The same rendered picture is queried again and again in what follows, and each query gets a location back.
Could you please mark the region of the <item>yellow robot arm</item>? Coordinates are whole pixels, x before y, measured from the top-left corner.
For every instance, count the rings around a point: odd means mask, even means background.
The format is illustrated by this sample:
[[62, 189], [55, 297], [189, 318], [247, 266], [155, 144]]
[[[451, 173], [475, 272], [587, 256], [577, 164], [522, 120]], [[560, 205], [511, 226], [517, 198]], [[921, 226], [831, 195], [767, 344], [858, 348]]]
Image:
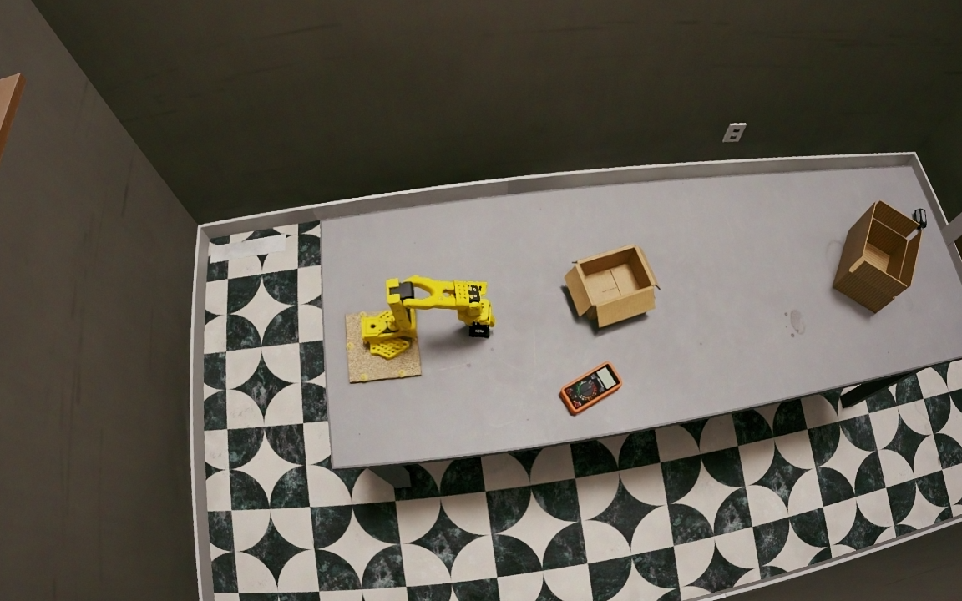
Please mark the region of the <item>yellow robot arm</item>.
[[[363, 318], [363, 330], [364, 340], [370, 342], [371, 354], [387, 359], [392, 359], [409, 348], [408, 342], [398, 337], [418, 337], [415, 309], [465, 311], [467, 308], [469, 316], [476, 316], [481, 315], [484, 308], [476, 282], [449, 282], [413, 276], [405, 279], [402, 284], [398, 282], [398, 278], [388, 279], [386, 286], [391, 311], [379, 313], [375, 318]], [[415, 298], [415, 288], [427, 290], [430, 297], [422, 300]], [[448, 293], [449, 297], [444, 297], [443, 293]], [[374, 327], [377, 329], [372, 330]]]

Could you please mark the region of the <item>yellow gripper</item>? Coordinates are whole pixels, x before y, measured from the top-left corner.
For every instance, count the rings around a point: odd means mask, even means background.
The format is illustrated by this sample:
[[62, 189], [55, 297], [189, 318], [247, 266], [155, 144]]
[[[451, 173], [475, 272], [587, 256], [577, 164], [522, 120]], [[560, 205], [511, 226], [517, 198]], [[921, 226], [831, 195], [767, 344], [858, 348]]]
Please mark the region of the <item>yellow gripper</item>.
[[[476, 282], [478, 284], [478, 290], [480, 290], [480, 296], [486, 296], [486, 282]], [[492, 313], [492, 306], [486, 298], [481, 298], [484, 302], [484, 308], [482, 309], [481, 315], [469, 316], [467, 308], [465, 311], [458, 311], [458, 320], [465, 322], [467, 325], [472, 325], [473, 322], [478, 322], [480, 325], [489, 325], [491, 327], [495, 326], [495, 318]]]

